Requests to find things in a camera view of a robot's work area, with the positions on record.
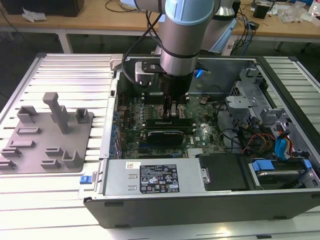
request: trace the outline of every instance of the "metal case panel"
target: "metal case panel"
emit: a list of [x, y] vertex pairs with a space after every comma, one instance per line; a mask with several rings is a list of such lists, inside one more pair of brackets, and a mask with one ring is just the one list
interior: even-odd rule
[[110, 229], [291, 219], [320, 205], [319, 197], [302, 192], [134, 200], [85, 199], [84, 205], [100, 226]]

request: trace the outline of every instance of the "computer case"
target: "computer case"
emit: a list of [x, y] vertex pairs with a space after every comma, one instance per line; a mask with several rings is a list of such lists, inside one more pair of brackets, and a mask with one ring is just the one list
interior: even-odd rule
[[22, 14], [23, 8], [47, 15], [77, 17], [85, 0], [0, 0], [8, 14]]

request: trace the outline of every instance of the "table leg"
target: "table leg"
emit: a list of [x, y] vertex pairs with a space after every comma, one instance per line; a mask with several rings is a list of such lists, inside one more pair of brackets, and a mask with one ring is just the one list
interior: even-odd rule
[[66, 31], [60, 31], [57, 33], [59, 36], [59, 40], [65, 54], [73, 54], [74, 51], [72, 50], [72, 46], [70, 43], [70, 39]]
[[228, 42], [224, 46], [221, 56], [230, 56], [232, 48], [234, 47], [235, 41], [237, 41], [238, 35], [231, 35]]
[[274, 50], [279, 51], [280, 48], [282, 47], [282, 44], [284, 44], [283, 41], [278, 41], [277, 44], [276, 44], [276, 46], [275, 46], [275, 48], [274, 48]]

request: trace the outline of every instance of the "white sticker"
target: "white sticker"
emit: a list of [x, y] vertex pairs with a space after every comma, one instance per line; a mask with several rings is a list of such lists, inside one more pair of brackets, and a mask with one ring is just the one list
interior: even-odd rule
[[139, 169], [141, 165], [140, 161], [127, 161], [125, 163], [126, 169]]

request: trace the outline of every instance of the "blue tab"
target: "blue tab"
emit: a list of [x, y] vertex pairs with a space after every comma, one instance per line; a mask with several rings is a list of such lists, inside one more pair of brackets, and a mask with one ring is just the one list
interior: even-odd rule
[[283, 161], [286, 161], [285, 151], [287, 148], [287, 141], [284, 138], [277, 138], [274, 146], [274, 153], [277, 157], [281, 158]]
[[267, 159], [256, 160], [252, 163], [252, 166], [255, 172], [275, 170], [275, 167], [273, 166], [271, 160], [267, 160]]
[[92, 184], [92, 176], [81, 176], [80, 184]]
[[304, 162], [304, 165], [307, 169], [312, 168], [311, 162], [308, 159], [303, 160], [303, 162]]

